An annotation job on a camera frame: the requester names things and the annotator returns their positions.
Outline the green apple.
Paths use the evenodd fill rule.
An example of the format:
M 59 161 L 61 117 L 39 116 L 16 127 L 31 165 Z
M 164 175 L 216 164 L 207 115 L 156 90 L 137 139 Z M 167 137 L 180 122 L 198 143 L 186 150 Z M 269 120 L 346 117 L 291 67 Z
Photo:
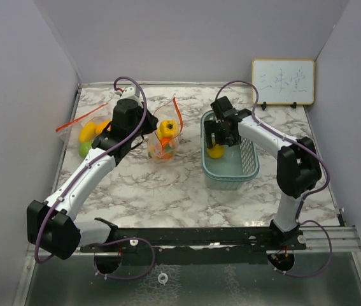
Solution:
M 85 157 L 87 156 L 87 154 L 91 148 L 92 148 L 92 141 L 82 142 L 78 148 L 79 156 L 82 159 L 85 159 Z

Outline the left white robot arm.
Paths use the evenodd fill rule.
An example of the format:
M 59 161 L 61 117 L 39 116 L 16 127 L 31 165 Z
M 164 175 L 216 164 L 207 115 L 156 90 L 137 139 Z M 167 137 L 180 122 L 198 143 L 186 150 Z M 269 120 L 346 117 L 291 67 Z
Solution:
M 76 224 L 76 216 L 100 181 L 132 150 L 132 142 L 154 132 L 157 122 L 144 98 L 120 98 L 109 127 L 95 138 L 73 174 L 46 200 L 29 204 L 27 238 L 34 245 L 37 263 L 47 261 L 40 257 L 40 250 L 67 259 L 86 245 L 97 245 L 105 252 L 115 248 L 117 236 L 111 223 L 97 219 Z

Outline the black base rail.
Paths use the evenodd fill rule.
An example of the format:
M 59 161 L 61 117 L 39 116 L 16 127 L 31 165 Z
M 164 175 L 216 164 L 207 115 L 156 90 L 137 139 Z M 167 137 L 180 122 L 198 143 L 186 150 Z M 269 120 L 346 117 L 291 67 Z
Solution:
M 279 234 L 269 227 L 117 228 L 104 243 L 82 247 L 98 258 L 121 256 L 123 265 L 214 265 L 267 263 L 271 251 L 306 248 L 303 233 Z

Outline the yellow lemon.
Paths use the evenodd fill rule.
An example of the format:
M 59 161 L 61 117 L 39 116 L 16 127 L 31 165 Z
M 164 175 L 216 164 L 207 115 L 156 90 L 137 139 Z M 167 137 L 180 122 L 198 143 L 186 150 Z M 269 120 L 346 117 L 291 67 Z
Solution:
M 93 121 L 87 122 L 81 129 L 78 136 L 80 143 L 89 142 L 96 137 L 97 124 Z
M 159 139 L 174 138 L 179 133 L 179 126 L 175 120 L 163 120 L 157 130 Z

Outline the orange tangerine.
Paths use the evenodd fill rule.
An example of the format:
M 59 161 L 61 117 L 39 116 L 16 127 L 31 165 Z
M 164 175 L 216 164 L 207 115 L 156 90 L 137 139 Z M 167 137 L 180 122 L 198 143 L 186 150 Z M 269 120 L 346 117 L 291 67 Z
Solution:
M 155 156 L 158 159 L 171 159 L 174 156 L 176 150 L 176 142 L 174 138 L 162 138 L 158 139 L 155 146 Z

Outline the clear zip bag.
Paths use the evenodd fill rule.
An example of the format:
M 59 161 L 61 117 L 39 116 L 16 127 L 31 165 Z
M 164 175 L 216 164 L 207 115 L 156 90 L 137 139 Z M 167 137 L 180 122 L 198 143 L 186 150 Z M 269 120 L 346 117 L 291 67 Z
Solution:
M 82 115 L 79 115 L 76 119 L 58 127 L 55 132 L 56 135 L 65 143 L 69 144 L 69 141 L 72 141 L 72 147 L 76 149 L 78 153 L 78 148 L 80 142 L 78 136 L 82 127 L 89 121 L 95 122 L 97 125 L 106 120 L 112 120 L 111 107 L 107 102 L 101 103 L 99 106 L 95 107 L 91 111 L 88 111 Z
M 183 131 L 183 118 L 176 96 L 160 105 L 153 113 L 158 119 L 157 129 L 148 135 L 148 157 L 157 161 L 169 160 L 177 153 Z

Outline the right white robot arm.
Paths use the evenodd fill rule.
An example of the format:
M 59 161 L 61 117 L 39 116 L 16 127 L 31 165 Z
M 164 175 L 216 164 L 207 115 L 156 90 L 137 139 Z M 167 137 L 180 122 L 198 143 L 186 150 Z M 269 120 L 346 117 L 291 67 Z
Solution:
M 298 218 L 308 192 L 322 177 L 312 139 L 284 136 L 266 123 L 254 119 L 248 109 L 236 110 L 227 97 L 211 104 L 215 118 L 204 121 L 206 147 L 233 147 L 251 140 L 276 160 L 276 181 L 281 198 L 276 216 L 270 224 L 269 242 L 284 249 L 299 230 Z

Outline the light blue plastic basket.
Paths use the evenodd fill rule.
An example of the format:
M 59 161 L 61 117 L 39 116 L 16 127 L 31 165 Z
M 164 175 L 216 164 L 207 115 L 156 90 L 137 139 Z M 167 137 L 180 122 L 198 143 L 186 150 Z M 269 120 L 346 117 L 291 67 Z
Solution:
M 209 157 L 204 123 L 213 118 L 212 111 L 204 113 L 201 117 L 201 168 L 204 181 L 210 189 L 237 190 L 244 183 L 252 181 L 259 173 L 257 148 L 252 141 L 243 138 L 239 145 L 226 146 L 222 157 Z

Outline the small whiteboard with writing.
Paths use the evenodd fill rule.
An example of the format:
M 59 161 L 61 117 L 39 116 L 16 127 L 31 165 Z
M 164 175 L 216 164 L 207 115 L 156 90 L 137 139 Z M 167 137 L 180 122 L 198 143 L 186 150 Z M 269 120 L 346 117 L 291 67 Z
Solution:
M 312 59 L 255 59 L 252 101 L 259 105 L 311 105 L 315 100 L 315 62 Z

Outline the yellow pear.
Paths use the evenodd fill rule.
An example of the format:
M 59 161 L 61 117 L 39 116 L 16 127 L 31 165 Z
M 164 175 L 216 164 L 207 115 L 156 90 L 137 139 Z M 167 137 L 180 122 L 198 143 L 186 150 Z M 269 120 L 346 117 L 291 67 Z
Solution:
M 206 152 L 212 159 L 220 159 L 225 154 L 225 147 L 223 145 L 214 145 L 212 148 L 207 148 Z

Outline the clear zip top bag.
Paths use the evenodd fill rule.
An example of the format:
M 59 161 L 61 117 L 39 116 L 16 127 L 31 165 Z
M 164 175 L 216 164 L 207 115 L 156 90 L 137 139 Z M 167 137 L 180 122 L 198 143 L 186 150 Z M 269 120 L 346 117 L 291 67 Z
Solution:
M 69 144 L 69 141 L 72 141 L 72 147 L 76 149 L 78 153 L 78 148 L 80 142 L 78 136 L 82 127 L 89 121 L 95 122 L 97 125 L 106 120 L 112 120 L 111 107 L 107 102 L 101 103 L 99 106 L 95 107 L 91 111 L 88 111 L 82 115 L 79 115 L 76 119 L 58 127 L 55 132 L 56 135 L 65 143 Z

